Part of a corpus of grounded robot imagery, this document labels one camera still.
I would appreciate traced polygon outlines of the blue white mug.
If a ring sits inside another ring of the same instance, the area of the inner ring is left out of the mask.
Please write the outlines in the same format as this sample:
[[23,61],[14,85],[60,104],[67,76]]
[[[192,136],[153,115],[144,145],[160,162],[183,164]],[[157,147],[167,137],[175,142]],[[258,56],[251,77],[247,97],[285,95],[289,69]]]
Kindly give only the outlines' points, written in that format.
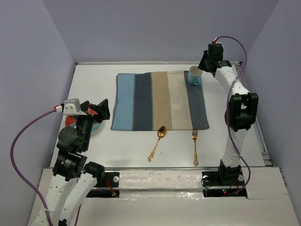
[[188,83],[190,85],[200,85],[203,71],[197,66],[192,66],[188,71]]

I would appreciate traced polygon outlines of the red floral plate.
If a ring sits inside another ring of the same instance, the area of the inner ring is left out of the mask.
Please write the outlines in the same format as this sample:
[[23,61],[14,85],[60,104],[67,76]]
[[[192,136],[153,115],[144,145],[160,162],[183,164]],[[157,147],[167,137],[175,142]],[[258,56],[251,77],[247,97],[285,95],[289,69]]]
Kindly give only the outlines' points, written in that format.
[[[96,111],[92,110],[90,107],[88,108],[88,113],[91,115],[97,114]],[[77,117],[71,117],[71,116],[66,116],[65,119],[65,126],[66,127],[76,127],[76,121],[77,121]],[[93,122],[93,126],[91,129],[91,135],[94,135],[101,127],[101,122]]]

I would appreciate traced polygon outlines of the striped blue beige cloth placemat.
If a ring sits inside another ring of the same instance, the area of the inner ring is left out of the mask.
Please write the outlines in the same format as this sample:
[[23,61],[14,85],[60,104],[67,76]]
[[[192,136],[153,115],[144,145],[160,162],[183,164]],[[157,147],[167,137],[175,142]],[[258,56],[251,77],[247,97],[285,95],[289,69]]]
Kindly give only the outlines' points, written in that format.
[[208,129],[202,79],[192,78],[189,71],[119,73],[111,129]]

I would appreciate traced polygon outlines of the gold spoon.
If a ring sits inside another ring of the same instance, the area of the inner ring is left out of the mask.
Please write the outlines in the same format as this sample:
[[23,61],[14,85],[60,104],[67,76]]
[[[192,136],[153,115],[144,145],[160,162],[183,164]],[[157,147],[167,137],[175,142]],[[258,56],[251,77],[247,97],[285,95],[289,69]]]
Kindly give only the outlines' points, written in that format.
[[149,155],[148,157],[148,162],[152,162],[153,161],[153,158],[154,158],[154,155],[155,155],[155,152],[156,152],[156,149],[158,147],[158,144],[159,144],[159,141],[160,139],[164,138],[166,135],[166,127],[165,126],[161,126],[157,132],[157,137],[158,137],[158,140],[151,152],[151,154]]

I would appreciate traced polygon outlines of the gold fork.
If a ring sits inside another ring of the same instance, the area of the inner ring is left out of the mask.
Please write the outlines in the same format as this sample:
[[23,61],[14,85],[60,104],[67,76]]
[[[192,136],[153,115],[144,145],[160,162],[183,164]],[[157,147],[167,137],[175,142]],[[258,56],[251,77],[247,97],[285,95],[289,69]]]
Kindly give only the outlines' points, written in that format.
[[194,159],[193,159],[194,166],[198,166],[197,139],[198,139],[198,130],[196,128],[193,128],[192,140],[194,142]]

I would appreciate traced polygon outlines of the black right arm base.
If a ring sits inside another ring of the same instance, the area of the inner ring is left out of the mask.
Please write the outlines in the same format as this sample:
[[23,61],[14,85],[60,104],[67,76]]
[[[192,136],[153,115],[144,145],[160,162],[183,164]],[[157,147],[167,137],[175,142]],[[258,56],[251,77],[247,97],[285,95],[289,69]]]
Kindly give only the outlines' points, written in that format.
[[243,172],[237,176],[220,179],[217,171],[202,172],[201,185],[203,187],[203,196],[205,198],[217,197],[247,197],[247,191],[244,188],[240,192],[238,190],[243,187],[245,181]]

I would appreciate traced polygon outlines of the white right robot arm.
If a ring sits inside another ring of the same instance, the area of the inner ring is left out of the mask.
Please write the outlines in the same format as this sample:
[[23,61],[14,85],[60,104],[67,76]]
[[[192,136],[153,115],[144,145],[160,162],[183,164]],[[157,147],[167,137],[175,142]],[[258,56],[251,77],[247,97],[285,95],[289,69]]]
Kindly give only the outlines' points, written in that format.
[[239,81],[234,67],[223,59],[223,45],[218,41],[208,45],[198,68],[211,73],[227,93],[225,123],[228,138],[225,152],[218,170],[203,175],[204,183],[205,186],[228,186],[238,181],[241,174],[241,149],[248,130],[255,123],[259,97]]

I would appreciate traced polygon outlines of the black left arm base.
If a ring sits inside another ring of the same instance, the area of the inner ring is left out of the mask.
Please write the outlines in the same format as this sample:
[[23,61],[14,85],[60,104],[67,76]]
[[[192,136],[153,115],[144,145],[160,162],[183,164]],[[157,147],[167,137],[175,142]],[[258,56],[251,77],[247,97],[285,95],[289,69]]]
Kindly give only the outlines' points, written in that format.
[[119,197],[120,173],[109,171],[105,173],[104,179],[90,190],[87,198],[118,198]]

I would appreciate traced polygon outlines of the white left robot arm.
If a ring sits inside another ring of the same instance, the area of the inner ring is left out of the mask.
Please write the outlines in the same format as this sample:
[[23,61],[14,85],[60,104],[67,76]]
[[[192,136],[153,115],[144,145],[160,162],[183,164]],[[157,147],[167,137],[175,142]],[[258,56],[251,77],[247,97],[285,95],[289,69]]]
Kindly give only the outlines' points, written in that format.
[[108,100],[99,104],[69,99],[54,107],[57,113],[75,118],[75,127],[64,127],[58,134],[58,155],[43,208],[34,226],[67,226],[86,195],[103,183],[104,166],[87,162],[82,155],[89,148],[93,124],[110,119]]

